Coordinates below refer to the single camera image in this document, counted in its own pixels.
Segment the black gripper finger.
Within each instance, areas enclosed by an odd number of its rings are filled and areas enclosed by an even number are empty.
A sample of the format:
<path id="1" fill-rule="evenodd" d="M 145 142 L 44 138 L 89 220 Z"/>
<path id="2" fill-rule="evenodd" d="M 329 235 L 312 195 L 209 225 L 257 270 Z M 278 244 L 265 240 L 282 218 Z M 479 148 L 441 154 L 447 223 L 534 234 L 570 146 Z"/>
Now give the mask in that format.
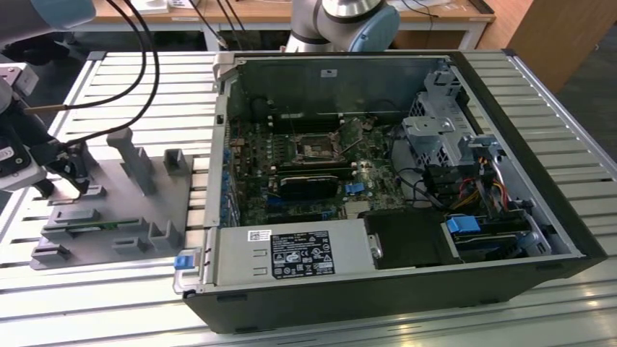
<path id="1" fill-rule="evenodd" d="M 44 199 L 48 199 L 54 193 L 54 184 L 46 178 L 46 171 L 42 168 L 37 169 L 30 186 L 38 191 Z"/>
<path id="2" fill-rule="evenodd" d="M 77 189 L 78 193 L 85 194 L 89 189 L 89 170 L 92 169 L 92 155 L 86 143 L 80 142 L 69 146 L 62 155 L 66 160 L 64 167 L 64 172 L 66 173 L 65 179 Z"/>

